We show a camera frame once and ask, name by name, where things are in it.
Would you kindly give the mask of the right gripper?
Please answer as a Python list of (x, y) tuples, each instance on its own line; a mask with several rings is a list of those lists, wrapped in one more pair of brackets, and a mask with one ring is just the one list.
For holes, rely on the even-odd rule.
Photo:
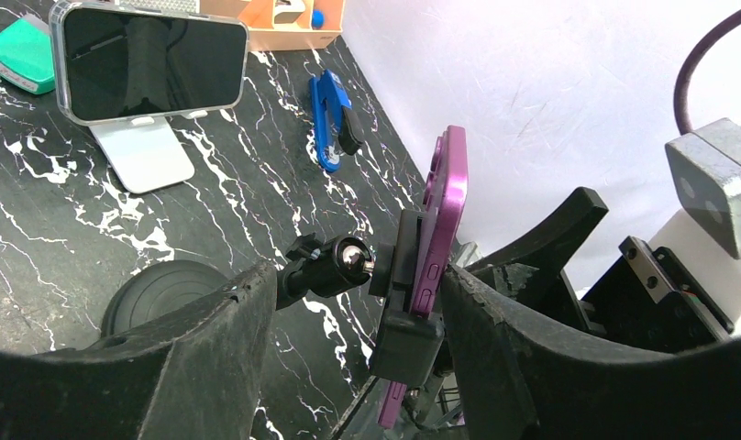
[[(549, 216), (514, 242), (470, 264), (467, 271), (522, 304), (538, 304), (609, 209), (591, 188), (578, 187)], [(602, 339), (662, 353), (725, 341), (731, 318), (668, 247), (635, 236), (621, 256), (578, 297), (565, 273), (570, 303), (565, 323)]]

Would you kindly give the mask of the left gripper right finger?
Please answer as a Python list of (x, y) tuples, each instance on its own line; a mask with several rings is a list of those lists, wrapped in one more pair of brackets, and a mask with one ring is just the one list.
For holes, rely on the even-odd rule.
[(472, 439), (741, 439), (741, 336), (680, 355), (624, 346), (460, 268), (440, 295)]

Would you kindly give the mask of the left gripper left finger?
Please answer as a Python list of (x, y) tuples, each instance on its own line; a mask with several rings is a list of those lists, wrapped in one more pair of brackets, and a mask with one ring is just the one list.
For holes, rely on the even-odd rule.
[(85, 349), (0, 351), (0, 439), (246, 439), (277, 272), (261, 262)]

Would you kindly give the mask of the purple phone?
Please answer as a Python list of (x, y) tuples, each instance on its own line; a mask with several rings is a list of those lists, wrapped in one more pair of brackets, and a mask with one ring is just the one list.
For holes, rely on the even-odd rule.
[(450, 125), (437, 138), (421, 211), (404, 210), (392, 246), (377, 252), (371, 292), (385, 297), (370, 373), (388, 380), (378, 423), (394, 427), (404, 396), (424, 385), (444, 339), (433, 315), (468, 192), (466, 131)]

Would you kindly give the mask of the black stand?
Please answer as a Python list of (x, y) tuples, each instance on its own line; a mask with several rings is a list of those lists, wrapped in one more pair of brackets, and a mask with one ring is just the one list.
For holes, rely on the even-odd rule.
[[(383, 294), (371, 292), (378, 249), (370, 251), (355, 236), (336, 236), (328, 241), (314, 234), (297, 237), (288, 249), (288, 264), (277, 275), (277, 309), (294, 304), (309, 292), (330, 298), (363, 284), (369, 286), (371, 295), (385, 300)], [(218, 270), (196, 261), (180, 259), (152, 265), (114, 295), (105, 311), (101, 334), (121, 334), (175, 311), (227, 280)]]

